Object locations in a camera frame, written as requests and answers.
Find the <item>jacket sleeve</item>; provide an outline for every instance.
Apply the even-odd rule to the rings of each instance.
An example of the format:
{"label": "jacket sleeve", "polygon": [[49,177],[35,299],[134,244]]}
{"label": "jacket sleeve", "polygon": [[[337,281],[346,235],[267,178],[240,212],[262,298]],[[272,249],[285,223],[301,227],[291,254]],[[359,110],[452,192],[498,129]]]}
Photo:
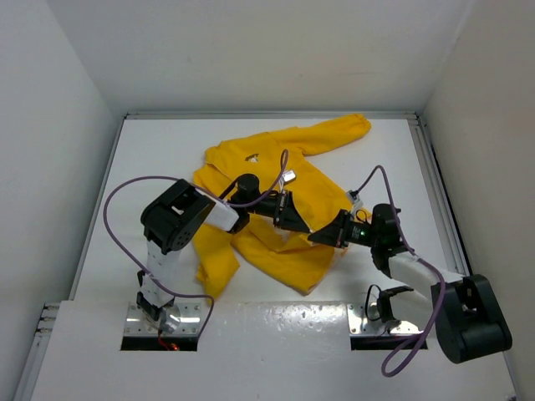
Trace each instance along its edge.
{"label": "jacket sleeve", "polygon": [[[205,165],[193,175],[193,182],[203,187],[207,187],[208,181],[218,182],[223,185],[221,188],[210,185],[210,189],[223,191],[225,179],[219,177],[219,180],[216,180],[216,174],[219,173],[215,169]],[[203,283],[205,292],[214,298],[219,297],[240,266],[234,256],[231,240],[231,234],[207,224],[203,224],[193,237],[193,246],[201,261],[196,278]]]}
{"label": "jacket sleeve", "polygon": [[271,136],[283,148],[318,155],[359,140],[370,128],[371,123],[363,115],[350,114],[311,127],[273,131]]}

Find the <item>yellow jacket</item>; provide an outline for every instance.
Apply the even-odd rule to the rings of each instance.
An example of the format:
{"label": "yellow jacket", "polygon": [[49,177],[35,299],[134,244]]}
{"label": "yellow jacket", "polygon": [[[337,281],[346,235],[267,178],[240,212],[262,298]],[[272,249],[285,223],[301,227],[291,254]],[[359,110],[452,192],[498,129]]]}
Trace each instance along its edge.
{"label": "yellow jacket", "polygon": [[[345,193],[321,171],[308,163],[305,155],[317,155],[362,138],[371,124],[362,115],[352,114],[308,128],[292,127],[264,132],[247,138],[225,140],[206,151],[206,164],[193,180],[215,194],[222,193],[241,174],[253,173],[260,179],[260,191],[267,190],[280,171],[280,155],[289,150],[287,170],[297,179],[285,186],[293,192],[293,202],[313,231],[330,223],[340,209],[350,209]],[[254,266],[271,277],[308,294],[331,266],[335,249],[311,244],[307,235],[281,235],[266,217],[251,215],[249,224],[232,236],[203,225],[193,237],[201,260],[197,279],[206,293],[218,297],[239,267],[231,245]]]}

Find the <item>white wall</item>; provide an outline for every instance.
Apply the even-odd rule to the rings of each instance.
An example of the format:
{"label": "white wall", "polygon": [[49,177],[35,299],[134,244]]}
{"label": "white wall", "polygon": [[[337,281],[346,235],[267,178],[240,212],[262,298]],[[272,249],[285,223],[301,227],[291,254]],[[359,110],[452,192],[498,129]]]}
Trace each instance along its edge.
{"label": "white wall", "polygon": [[114,110],[423,109],[471,0],[48,0]]}
{"label": "white wall", "polygon": [[69,295],[118,122],[44,0],[0,12],[0,400]]}
{"label": "white wall", "polygon": [[521,399],[535,399],[535,2],[478,2],[427,105],[473,270],[513,335]]}

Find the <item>white enclosure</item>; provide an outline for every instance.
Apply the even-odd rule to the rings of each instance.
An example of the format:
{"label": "white enclosure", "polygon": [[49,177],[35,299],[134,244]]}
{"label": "white enclosure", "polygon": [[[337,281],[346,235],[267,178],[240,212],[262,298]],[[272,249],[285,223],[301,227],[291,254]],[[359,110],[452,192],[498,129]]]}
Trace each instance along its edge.
{"label": "white enclosure", "polygon": [[48,0],[110,107],[421,110],[469,0]]}
{"label": "white enclosure", "polygon": [[533,15],[531,0],[5,0],[0,400],[43,304],[69,297],[125,114],[244,109],[422,113],[471,267],[512,329],[515,392],[535,399]]}
{"label": "white enclosure", "polygon": [[[206,147],[221,140],[321,121],[313,114],[307,119],[280,117],[127,119],[103,197],[136,176],[190,178],[202,166]],[[455,270],[453,261],[449,266],[446,261],[451,244],[441,241],[439,233],[444,221],[433,213],[435,193],[425,185],[424,175],[428,180],[430,172],[417,154],[417,123],[372,119],[371,124],[363,139],[308,161],[342,188],[357,187],[375,165],[383,165],[410,244],[436,266]],[[140,213],[168,186],[166,181],[142,181],[124,188],[110,206],[114,232],[141,260],[147,250]],[[385,201],[382,180],[377,177],[362,196],[370,207]],[[59,309],[33,401],[90,401],[118,394],[142,401],[154,388],[162,398],[236,401],[332,397],[350,401],[356,394],[403,401],[502,401],[513,394],[501,354],[455,365],[430,338],[428,350],[420,351],[402,374],[386,379],[380,375],[380,362],[388,352],[352,352],[344,302],[357,304],[371,283],[383,288],[399,285],[377,271],[369,249],[362,246],[351,246],[307,297],[240,257],[240,268],[217,300],[196,352],[120,351],[128,302],[135,300],[139,284],[135,265],[104,228],[103,203],[88,238],[74,300],[63,302]],[[180,274],[172,285],[190,294],[202,292],[194,278],[199,261],[192,247],[181,251]],[[494,378],[492,383],[487,377]]]}

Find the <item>wire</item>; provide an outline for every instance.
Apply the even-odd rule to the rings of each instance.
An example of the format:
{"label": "wire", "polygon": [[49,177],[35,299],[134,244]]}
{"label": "wire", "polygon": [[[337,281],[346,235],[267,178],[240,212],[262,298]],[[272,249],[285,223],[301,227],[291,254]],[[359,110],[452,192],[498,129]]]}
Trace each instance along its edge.
{"label": "wire", "polygon": [[377,322],[380,317],[377,317],[375,319],[370,319],[369,316],[368,316],[368,305],[369,305],[369,295],[371,293],[371,290],[373,287],[377,287],[377,289],[379,290],[379,294],[381,293],[381,287],[379,287],[377,284],[372,284],[371,286],[368,287],[368,292],[366,292],[366,302],[364,303],[364,315],[366,315],[366,318],[370,321],[370,322]]}
{"label": "wire", "polygon": [[258,202],[260,202],[264,198],[266,198],[271,193],[273,188],[275,188],[275,186],[277,186],[277,184],[281,180],[281,178],[283,178],[284,171],[286,170],[286,165],[288,164],[289,155],[290,155],[290,153],[288,152],[288,149],[283,150],[283,152],[281,153],[281,161],[280,161],[281,170],[278,173],[277,178],[271,184],[271,186],[267,190],[265,190],[257,199],[255,199],[255,200],[253,200],[251,202],[248,202],[248,203],[242,203],[242,204],[227,203],[227,205],[229,205],[230,207],[233,207],[234,209],[243,209],[243,208],[246,208],[246,207],[254,206]]}
{"label": "wire", "polygon": [[104,203],[104,209],[102,211],[102,217],[104,219],[104,227],[106,228],[106,231],[110,235],[112,241],[124,252],[145,274],[163,291],[167,292],[168,294],[172,295],[173,297],[179,297],[179,298],[187,298],[187,299],[207,299],[210,301],[210,309],[208,309],[208,314],[206,315],[206,319],[204,323],[201,326],[201,329],[199,330],[198,338],[201,337],[202,332],[204,332],[204,329],[206,327],[206,324],[208,323],[208,320],[210,320],[211,313],[214,308],[214,297],[212,295],[208,294],[182,294],[180,292],[175,292],[166,286],[164,286],[161,282],[159,282],[156,278],[153,277],[152,273],[149,269],[145,267],[143,263],[140,262],[140,260],[134,256],[132,252],[128,250],[126,246],[123,245],[123,243],[117,238],[115,233],[110,227],[110,222],[108,219],[108,209],[110,207],[110,202],[113,199],[113,197],[125,188],[127,185],[134,184],[135,182],[144,181],[144,180],[170,180],[170,181],[178,181],[175,177],[168,177],[166,175],[145,175],[143,177],[137,177],[133,178],[131,180],[128,180],[126,182],[123,182],[121,185],[117,186],[115,189],[113,189],[108,197],[106,198],[106,202]]}
{"label": "wire", "polygon": [[219,195],[219,199],[224,200],[228,194],[231,193],[231,190],[234,188],[234,185],[237,183],[237,178],[232,180],[231,184]]}
{"label": "wire", "polygon": [[[288,150],[287,149],[283,150],[283,152],[281,153],[281,160],[280,160],[281,170],[280,170],[280,172],[279,172],[279,174],[277,176],[277,179],[273,182],[271,187],[267,191],[265,191],[262,195],[260,195],[256,200],[253,200],[252,202],[249,202],[249,203],[243,204],[243,205],[233,205],[233,204],[228,204],[228,205],[230,207],[235,207],[235,208],[244,208],[244,207],[254,206],[258,202],[260,202],[262,199],[264,199],[266,196],[268,196],[271,193],[271,191],[273,190],[273,188],[275,187],[275,185],[277,185],[277,183],[280,181],[281,177],[283,176],[284,171],[286,170],[286,165],[288,164],[288,157],[289,157]],[[117,187],[115,187],[110,192],[110,194],[108,195],[108,197],[106,198],[106,201],[104,203],[104,208],[103,208],[103,211],[102,211],[102,217],[103,217],[103,220],[104,220],[104,227],[105,227],[106,231],[108,232],[108,234],[110,235],[110,238],[112,239],[112,241],[119,247],[119,249],[121,249],[122,252],[124,252],[156,284],[156,286],[159,287],[162,291],[167,292],[168,294],[172,295],[173,297],[179,297],[179,298],[185,298],[185,299],[206,299],[206,300],[209,300],[210,308],[208,309],[208,314],[206,315],[206,319],[205,319],[204,323],[202,324],[201,329],[199,330],[199,334],[197,336],[197,338],[201,338],[201,334],[204,332],[204,329],[205,329],[206,325],[208,324],[208,321],[210,320],[211,313],[213,312],[214,302],[215,302],[214,297],[212,295],[208,295],[208,294],[183,294],[181,292],[175,292],[175,291],[171,290],[170,288],[164,286],[160,281],[158,281],[156,278],[154,278],[154,276],[152,275],[152,272],[149,269],[147,269],[145,267],[145,265],[143,263],[141,263],[141,261],[137,257],[135,257],[134,254],[132,252],[130,252],[125,245],[123,245],[123,243],[119,240],[119,238],[115,235],[115,233],[111,229],[110,221],[108,219],[108,209],[110,208],[110,202],[113,199],[113,197],[117,194],[117,192],[119,192],[120,190],[125,188],[127,185],[134,184],[135,182],[144,181],[144,180],[178,181],[179,179],[177,179],[176,177],[170,177],[170,176],[167,176],[167,175],[144,175],[144,176],[141,176],[141,177],[133,178],[131,180],[127,180],[127,181],[123,182],[122,184],[118,185]],[[223,200],[218,198],[216,195],[214,195],[212,192],[210,192],[206,188],[202,188],[199,185],[195,185],[195,184],[191,184],[191,185],[193,185],[195,188],[197,188],[201,192],[204,192],[205,194],[207,194],[210,197],[214,198],[215,200],[223,202]]]}
{"label": "wire", "polygon": [[164,342],[164,340],[161,339],[161,332],[158,333],[158,343],[165,348],[167,351],[170,351],[171,349],[169,346]]}
{"label": "wire", "polygon": [[[429,336],[429,333],[431,332],[431,329],[433,328],[433,324],[435,324],[436,318],[442,308],[442,303],[444,302],[444,296],[446,294],[446,280],[444,280],[444,277],[442,276],[441,272],[431,265],[428,261],[424,260],[423,258],[419,257],[415,250],[409,246],[409,242],[407,241],[405,234],[401,230],[401,224],[400,224],[400,218],[398,217],[398,212],[394,205],[394,197],[392,196],[392,189],[390,188],[390,183],[388,181],[388,177],[386,176],[386,170],[382,165],[377,165],[371,173],[369,173],[368,178],[364,181],[364,183],[357,189],[357,193],[360,193],[362,189],[368,185],[371,178],[374,176],[374,174],[379,170],[383,176],[383,180],[385,181],[386,186],[386,193],[388,195],[388,199],[390,202],[390,208],[392,209],[392,213],[394,214],[394,222],[398,229],[398,232],[400,233],[401,241],[403,242],[403,245],[407,249],[407,251],[412,255],[417,257],[417,261],[428,268],[433,274],[435,274],[439,280],[440,283],[440,291],[438,294],[438,298],[436,299],[435,307],[433,308],[433,313],[431,314],[429,321],[425,325],[424,330],[415,336],[411,336],[407,338],[404,342],[402,342],[400,345],[398,345],[394,350],[389,353],[383,363],[381,364],[381,373],[383,376],[386,376],[387,378],[392,378],[399,372],[401,372],[409,363],[410,361],[415,357],[416,353],[421,349],[422,345],[424,344],[425,340],[427,339],[427,336]],[[386,368],[390,360],[397,355],[399,351],[404,349],[407,345],[413,343],[416,341],[416,344],[414,347],[410,350],[409,354],[401,361],[401,363],[391,371],[387,372]]]}
{"label": "wire", "polygon": [[[364,213],[364,219],[362,219],[362,217],[359,216],[359,212],[362,211]],[[366,220],[368,218],[368,213],[366,213],[366,211],[364,211],[363,209],[358,209],[357,212],[355,213],[355,217],[357,218],[357,221],[360,221],[361,223],[367,223],[368,221]]]}

